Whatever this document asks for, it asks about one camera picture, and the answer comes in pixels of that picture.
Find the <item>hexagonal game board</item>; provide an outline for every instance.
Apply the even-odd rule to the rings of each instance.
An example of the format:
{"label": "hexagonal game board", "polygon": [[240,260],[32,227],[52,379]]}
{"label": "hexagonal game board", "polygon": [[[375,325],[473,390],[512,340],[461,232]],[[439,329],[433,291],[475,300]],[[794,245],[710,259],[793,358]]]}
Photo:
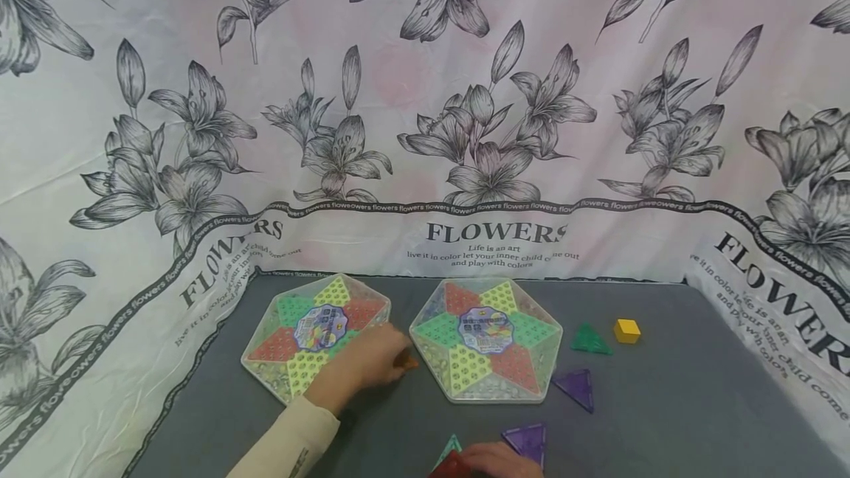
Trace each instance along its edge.
{"label": "hexagonal game board", "polygon": [[514,281],[446,279],[410,337],[452,402],[541,402],[564,329]]}
{"label": "hexagonal game board", "polygon": [[275,296],[242,365],[290,404],[357,333],[388,319],[384,295],[346,275],[326,277]]}

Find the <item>pink stain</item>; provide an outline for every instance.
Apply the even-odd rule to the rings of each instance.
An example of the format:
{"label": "pink stain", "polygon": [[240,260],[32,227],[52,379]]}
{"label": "pink stain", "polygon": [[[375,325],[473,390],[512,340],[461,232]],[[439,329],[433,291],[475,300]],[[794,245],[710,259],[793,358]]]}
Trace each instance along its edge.
{"label": "pink stain", "polygon": [[376,52],[373,83],[387,107],[409,108],[427,90],[431,69],[424,52],[413,44],[388,44]]}

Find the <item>green triangle tile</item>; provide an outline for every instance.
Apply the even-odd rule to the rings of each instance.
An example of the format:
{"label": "green triangle tile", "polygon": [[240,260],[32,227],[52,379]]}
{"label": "green triangle tile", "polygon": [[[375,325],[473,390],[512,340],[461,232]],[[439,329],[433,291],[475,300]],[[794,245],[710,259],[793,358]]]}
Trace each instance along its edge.
{"label": "green triangle tile", "polygon": [[281,327],[295,328],[298,320],[313,308],[314,301],[308,297],[281,297],[277,300],[277,313]]}
{"label": "green triangle tile", "polygon": [[457,450],[457,451],[463,450],[462,448],[460,448],[460,441],[457,440],[457,435],[454,435],[454,434],[452,434],[452,437],[449,438],[449,442],[446,444],[446,448],[443,449],[443,453],[440,455],[440,459],[437,460],[437,462],[435,463],[434,468],[437,468],[438,466],[440,466],[440,464],[443,462],[443,460],[446,459],[446,456],[449,455],[449,452],[451,452],[453,450]]}
{"label": "green triangle tile", "polygon": [[602,336],[599,335],[596,331],[593,330],[593,327],[589,326],[587,323],[581,323],[581,327],[579,327],[579,332],[576,334],[576,337],[573,339],[573,343],[570,345],[570,349],[572,350],[583,350],[586,353],[599,353],[602,355],[613,355],[614,351],[605,343],[605,340],[602,339]]}

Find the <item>fabric wall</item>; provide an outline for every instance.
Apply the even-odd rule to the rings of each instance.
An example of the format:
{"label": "fabric wall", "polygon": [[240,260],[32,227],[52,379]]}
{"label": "fabric wall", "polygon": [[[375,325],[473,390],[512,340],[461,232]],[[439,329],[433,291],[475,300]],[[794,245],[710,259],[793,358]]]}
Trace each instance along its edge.
{"label": "fabric wall", "polygon": [[129,472],[290,271],[686,279],[850,465],[848,31],[850,0],[0,0],[0,474]]}

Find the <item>beige sleeve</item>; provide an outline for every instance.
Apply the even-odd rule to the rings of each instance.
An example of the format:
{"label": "beige sleeve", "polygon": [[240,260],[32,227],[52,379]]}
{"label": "beige sleeve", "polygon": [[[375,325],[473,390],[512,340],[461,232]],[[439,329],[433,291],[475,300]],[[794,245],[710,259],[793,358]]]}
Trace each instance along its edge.
{"label": "beige sleeve", "polygon": [[339,421],[303,396],[286,407],[227,478],[302,478],[328,450]]}

